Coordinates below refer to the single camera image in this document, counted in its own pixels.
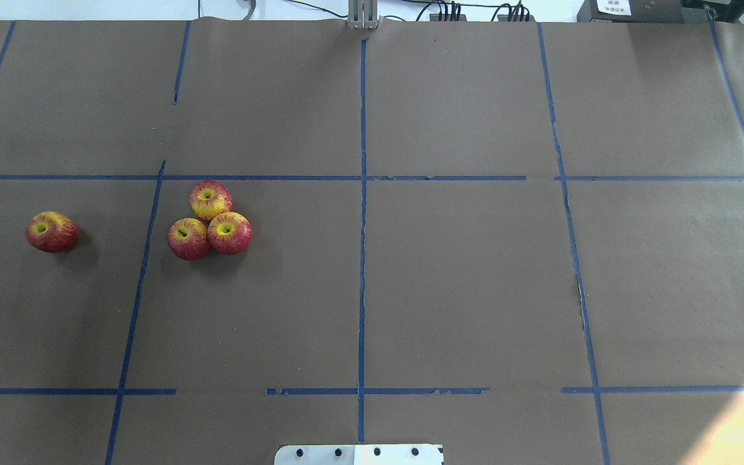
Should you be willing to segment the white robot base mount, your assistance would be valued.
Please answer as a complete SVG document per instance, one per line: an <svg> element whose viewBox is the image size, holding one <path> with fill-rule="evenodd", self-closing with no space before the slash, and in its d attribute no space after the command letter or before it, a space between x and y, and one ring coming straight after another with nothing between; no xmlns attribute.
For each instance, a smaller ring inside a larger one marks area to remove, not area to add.
<svg viewBox="0 0 744 465"><path fill-rule="evenodd" d="M444 464L439 444L326 444L278 448L274 464Z"/></svg>

